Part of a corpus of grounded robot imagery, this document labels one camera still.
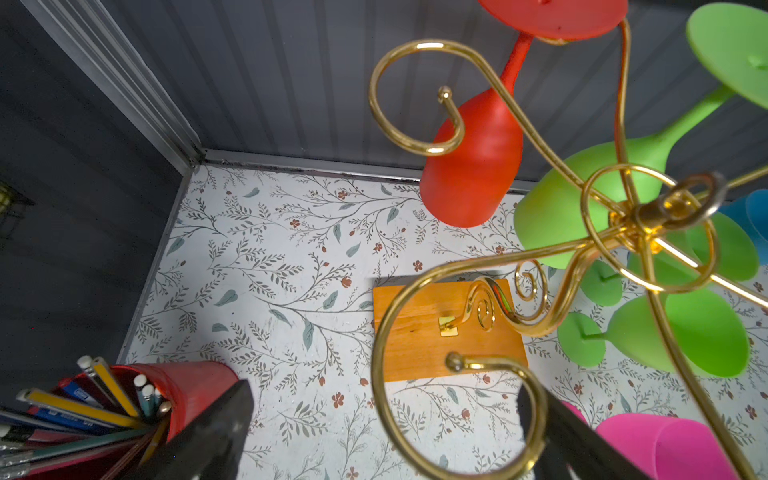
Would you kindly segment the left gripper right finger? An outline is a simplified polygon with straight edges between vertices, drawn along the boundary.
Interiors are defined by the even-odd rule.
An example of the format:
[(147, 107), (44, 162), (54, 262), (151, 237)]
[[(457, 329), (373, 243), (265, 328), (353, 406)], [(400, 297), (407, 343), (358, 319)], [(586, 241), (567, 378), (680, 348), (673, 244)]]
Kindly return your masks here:
[(537, 479), (646, 479), (642, 470), (614, 449), (548, 390), (536, 400), (524, 385), (517, 407), (526, 445), (518, 477)]

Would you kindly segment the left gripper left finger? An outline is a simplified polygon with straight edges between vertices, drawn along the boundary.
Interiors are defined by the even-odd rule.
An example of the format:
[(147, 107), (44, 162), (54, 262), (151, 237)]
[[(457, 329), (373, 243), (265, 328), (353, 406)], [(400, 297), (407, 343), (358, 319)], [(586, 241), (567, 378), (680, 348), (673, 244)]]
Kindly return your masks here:
[(251, 388), (237, 381), (130, 479), (235, 479), (254, 410)]

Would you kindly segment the pink wine glass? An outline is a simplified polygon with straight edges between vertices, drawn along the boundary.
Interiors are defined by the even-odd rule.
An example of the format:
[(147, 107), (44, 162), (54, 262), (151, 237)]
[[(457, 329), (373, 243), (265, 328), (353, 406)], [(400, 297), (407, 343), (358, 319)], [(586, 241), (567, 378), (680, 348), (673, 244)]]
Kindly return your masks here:
[(711, 429), (674, 416), (625, 413), (596, 433), (652, 479), (736, 479)]

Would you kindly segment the green wine glass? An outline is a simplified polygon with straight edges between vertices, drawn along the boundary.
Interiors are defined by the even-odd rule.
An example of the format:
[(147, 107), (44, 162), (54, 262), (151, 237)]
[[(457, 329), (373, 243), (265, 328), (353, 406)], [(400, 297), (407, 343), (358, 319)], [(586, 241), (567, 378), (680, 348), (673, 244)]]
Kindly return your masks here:
[[(655, 134), (627, 139), (628, 161), (665, 172), (676, 143), (734, 96), (767, 109), (767, 11), (716, 2), (697, 8), (686, 23), (686, 39), (698, 62), (720, 83), (688, 112)], [(613, 141), (583, 149), (564, 162), (583, 181), (597, 170), (618, 163)], [(654, 177), (632, 173), (639, 200), (655, 199), (662, 188)], [(601, 176), (595, 191), (611, 200), (627, 200), (619, 172)], [(518, 203), (514, 228), (525, 250), (587, 236), (580, 213), (581, 190), (552, 169)], [(594, 228), (609, 226), (610, 210), (594, 197), (588, 201)]]
[[(696, 375), (734, 378), (746, 370), (750, 358), (747, 332), (725, 299), (702, 289), (666, 295), (662, 304), (674, 337)], [(570, 313), (557, 336), (565, 355), (584, 368), (598, 366), (610, 343), (641, 365), (675, 371), (645, 297), (617, 309), (605, 330), (586, 315)]]
[[(719, 239), (716, 273), (734, 281), (752, 279), (758, 273), (760, 258), (748, 234), (722, 213), (715, 214), (712, 222)], [(686, 231), (673, 231), (665, 236), (665, 240), (700, 265), (710, 259), (707, 234), (702, 225)], [(699, 276), (664, 250), (653, 257), (653, 263), (656, 281), (662, 285), (685, 285)], [(596, 261), (584, 275), (581, 290), (593, 303), (613, 306), (623, 297), (623, 277), (607, 263)]]

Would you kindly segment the blue wine glass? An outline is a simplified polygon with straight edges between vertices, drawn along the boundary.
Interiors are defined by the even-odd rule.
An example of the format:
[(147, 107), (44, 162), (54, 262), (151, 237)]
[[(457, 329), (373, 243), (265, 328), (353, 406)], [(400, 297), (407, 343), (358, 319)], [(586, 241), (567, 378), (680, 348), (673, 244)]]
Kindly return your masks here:
[(719, 209), (746, 232), (756, 247), (761, 265), (767, 264), (767, 197), (766, 189), (756, 190)]

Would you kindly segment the red wine glass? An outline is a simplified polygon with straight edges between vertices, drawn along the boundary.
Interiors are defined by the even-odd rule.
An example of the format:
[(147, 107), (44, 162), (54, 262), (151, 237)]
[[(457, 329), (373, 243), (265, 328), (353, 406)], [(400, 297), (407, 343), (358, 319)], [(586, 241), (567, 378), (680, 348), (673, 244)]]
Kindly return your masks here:
[[(624, 0), (487, 0), (483, 8), (518, 31), (501, 73), (509, 93), (536, 37), (579, 41), (606, 34), (627, 15)], [(440, 222), (459, 228), (489, 220), (519, 170), (523, 131), (497, 93), (488, 89), (459, 107), (466, 133), (459, 147), (426, 161), (420, 196)]]

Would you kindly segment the red pencil cup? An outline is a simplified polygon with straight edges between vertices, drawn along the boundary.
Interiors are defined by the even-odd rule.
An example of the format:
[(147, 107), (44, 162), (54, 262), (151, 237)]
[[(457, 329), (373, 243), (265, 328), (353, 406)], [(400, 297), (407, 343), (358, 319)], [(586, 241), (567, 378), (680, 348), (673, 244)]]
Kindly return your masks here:
[(77, 364), (50, 391), (20, 390), (23, 410), (2, 409), (2, 478), (122, 479), (238, 380), (216, 361)]

